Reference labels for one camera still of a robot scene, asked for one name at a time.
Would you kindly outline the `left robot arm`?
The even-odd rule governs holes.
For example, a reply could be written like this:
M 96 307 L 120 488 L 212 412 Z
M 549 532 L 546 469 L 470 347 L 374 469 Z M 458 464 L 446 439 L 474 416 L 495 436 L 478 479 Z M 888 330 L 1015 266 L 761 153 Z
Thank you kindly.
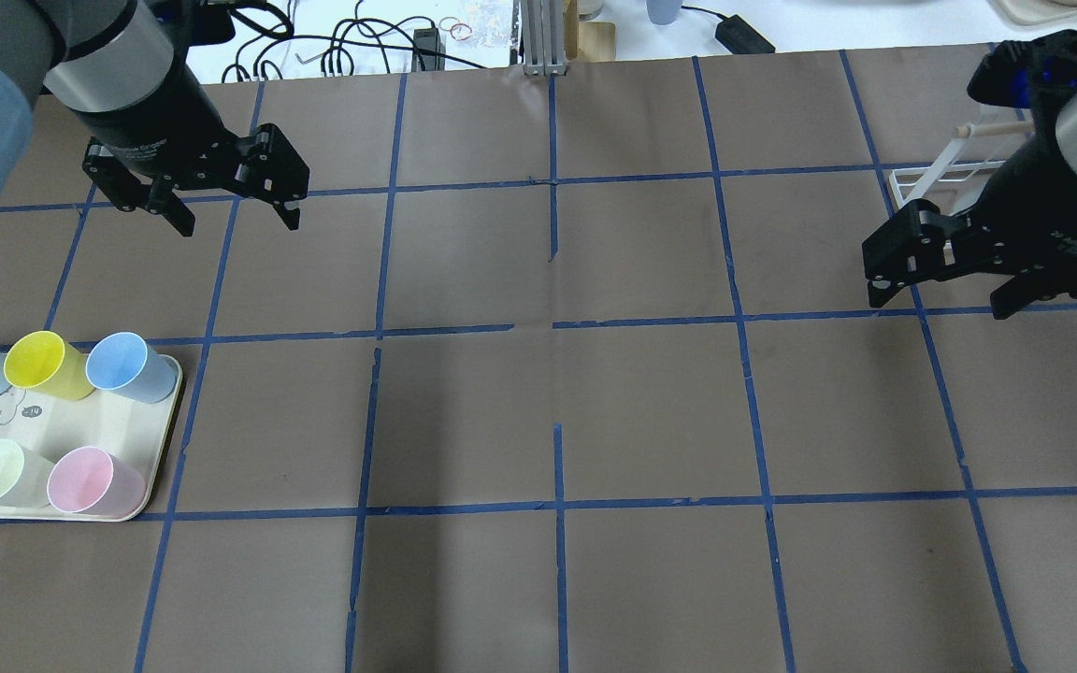
M 0 1 L 0 195 L 34 132 L 34 106 L 54 95 L 90 134 L 82 171 L 118 210 L 146 210 L 190 236 L 183 191 L 223 190 L 269 204 L 286 229 L 300 223 L 310 169 L 272 123 L 227 128 L 185 57 L 272 14 L 266 1 Z

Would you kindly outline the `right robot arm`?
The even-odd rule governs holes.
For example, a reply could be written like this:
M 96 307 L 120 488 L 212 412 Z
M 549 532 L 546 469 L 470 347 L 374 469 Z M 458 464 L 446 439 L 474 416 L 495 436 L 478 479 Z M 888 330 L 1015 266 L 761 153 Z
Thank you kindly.
M 999 320 L 1057 295 L 1077 298 L 1077 31 L 1001 43 L 967 93 L 979 103 L 1029 110 L 1033 136 L 974 204 L 945 216 L 915 199 L 865 239 L 873 309 L 905 288 L 969 274 L 1006 277 L 990 294 Z

